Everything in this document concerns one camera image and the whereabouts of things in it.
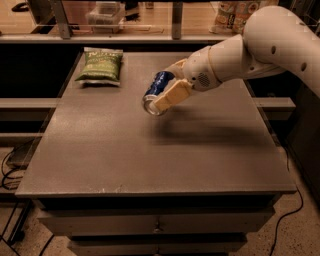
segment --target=drawer handle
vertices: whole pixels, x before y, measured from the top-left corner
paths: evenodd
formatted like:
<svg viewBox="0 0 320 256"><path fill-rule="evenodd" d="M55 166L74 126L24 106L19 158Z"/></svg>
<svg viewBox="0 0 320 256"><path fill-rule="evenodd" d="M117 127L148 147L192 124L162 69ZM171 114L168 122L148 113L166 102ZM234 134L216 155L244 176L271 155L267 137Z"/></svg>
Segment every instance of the drawer handle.
<svg viewBox="0 0 320 256"><path fill-rule="evenodd" d="M163 229L160 227L160 223L157 222L154 229L153 229L153 233L154 234L159 234L163 231Z"/></svg>

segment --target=snack bag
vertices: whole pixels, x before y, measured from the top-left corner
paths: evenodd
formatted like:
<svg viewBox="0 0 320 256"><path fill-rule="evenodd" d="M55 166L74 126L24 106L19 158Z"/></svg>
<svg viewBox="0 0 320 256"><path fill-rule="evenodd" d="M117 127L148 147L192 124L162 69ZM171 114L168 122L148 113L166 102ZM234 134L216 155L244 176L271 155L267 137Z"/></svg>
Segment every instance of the snack bag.
<svg viewBox="0 0 320 256"><path fill-rule="evenodd" d="M84 48L85 66L75 81L120 85L122 50Z"/></svg>

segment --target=cable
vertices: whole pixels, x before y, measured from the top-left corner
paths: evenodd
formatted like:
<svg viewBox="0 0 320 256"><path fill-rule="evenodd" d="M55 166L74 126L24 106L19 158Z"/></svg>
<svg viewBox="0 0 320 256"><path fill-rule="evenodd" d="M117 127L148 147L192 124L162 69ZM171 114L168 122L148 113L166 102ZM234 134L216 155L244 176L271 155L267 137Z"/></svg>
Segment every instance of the cable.
<svg viewBox="0 0 320 256"><path fill-rule="evenodd" d="M20 146L14 148L13 150L11 150L3 159L2 159L2 162L1 162L1 172L2 172L2 175L3 175L3 178L1 180L1 184L0 184L0 188L3 187L4 189L6 190L15 190L18 188L19 184L20 184L20 180L17 180L17 179L22 179L23 176L18 176L18 177L9 177L10 174L14 173L14 172L17 172L19 171L19 168L16 167L16 168L13 168L11 169L9 172L5 173L4 171L4 163L5 161L14 153L16 152L18 149L20 149L21 147L27 145L28 143L34 141L35 139L31 139L23 144L21 144ZM10 179L10 180L16 180L16 181L11 181L11 182L7 182L5 183L5 181L7 179Z"/></svg>
<svg viewBox="0 0 320 256"><path fill-rule="evenodd" d="M18 172L20 171L19 168L14 168L14 169L11 169L9 172L5 173L2 180L1 180L1 185L0 187L3 187L4 189L6 190L15 190L18 188L19 184L20 184L20 181L21 179L23 178L23 176L17 176L17 177L10 177L10 175L14 172ZM14 180L14 181L10 181L10 182L7 182L5 183L5 181L7 179L10 179L10 180Z"/></svg>
<svg viewBox="0 0 320 256"><path fill-rule="evenodd" d="M284 147L284 150L286 151L286 154L287 154L287 170L288 170L288 172L290 172L290 168L289 168L289 152L288 152L288 150L287 150L285 147ZM295 214L295 213L299 212L299 211L303 208L303 205L304 205L303 197L302 197L302 194L301 194L298 186L296 186L296 187L297 187L298 194L299 194L299 196L300 196L301 204L300 204L300 206L299 206L296 210L294 210L294 211L292 211L292 212L288 212L288 213L282 215L282 216L278 219L278 222L277 222L277 224L276 224L274 241L273 241L273 244L272 244L272 246L271 246L271 251L270 251L269 256L272 256L272 254L273 254L273 252L274 252L274 249L276 248L277 237L278 237L278 228L279 228L280 222L281 222L285 217L287 217L287 216L289 216L289 215L292 215L292 214Z"/></svg>
<svg viewBox="0 0 320 256"><path fill-rule="evenodd" d="M5 234L6 231L7 231L7 228L8 228L8 226L9 226L10 222L11 222L11 219L12 219L12 217L13 217L14 212L16 211L16 209L17 209L17 207L18 207L18 204L19 204L18 202L15 203L15 205L14 205L14 207L13 207L13 209L12 209L12 212L11 212L11 214L10 214L10 217L9 217L7 223L6 223L6 226L4 227L4 229L3 229L2 233L1 233L0 242L3 241L17 256L20 256L20 254L19 254L13 247L11 247L11 246L8 244L8 242L4 239L4 234Z"/></svg>
<svg viewBox="0 0 320 256"><path fill-rule="evenodd" d="M51 235L49 240L46 242L46 244L44 245L44 247L42 248L39 256L42 256L44 251L47 249L48 245L50 244L50 242L52 241L52 239L54 238L54 235Z"/></svg>

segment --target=gray surface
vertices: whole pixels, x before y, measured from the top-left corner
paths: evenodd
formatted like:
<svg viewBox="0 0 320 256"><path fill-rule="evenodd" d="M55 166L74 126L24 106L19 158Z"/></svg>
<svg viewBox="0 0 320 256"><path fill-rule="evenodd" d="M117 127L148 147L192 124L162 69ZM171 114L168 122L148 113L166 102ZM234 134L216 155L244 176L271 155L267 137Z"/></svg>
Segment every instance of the gray surface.
<svg viewBox="0 0 320 256"><path fill-rule="evenodd" d="M72 79L16 194L294 191L242 80L194 96L161 117L143 111L141 98L155 73L185 56L126 53L119 88L84 87Z"/></svg>

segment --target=aluminum can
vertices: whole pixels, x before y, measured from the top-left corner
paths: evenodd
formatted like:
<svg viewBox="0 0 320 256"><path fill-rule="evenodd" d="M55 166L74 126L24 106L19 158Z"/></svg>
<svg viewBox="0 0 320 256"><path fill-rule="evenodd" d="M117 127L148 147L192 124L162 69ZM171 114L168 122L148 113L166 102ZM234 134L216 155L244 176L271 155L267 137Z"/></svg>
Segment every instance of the aluminum can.
<svg viewBox="0 0 320 256"><path fill-rule="evenodd" d="M149 114L157 116L162 115L166 112L156 112L153 108L150 107L150 103L152 103L153 100L164 91L169 81L173 78L174 75L168 71L161 71L155 75L152 84L142 98L142 106L145 111L147 111Z"/></svg>

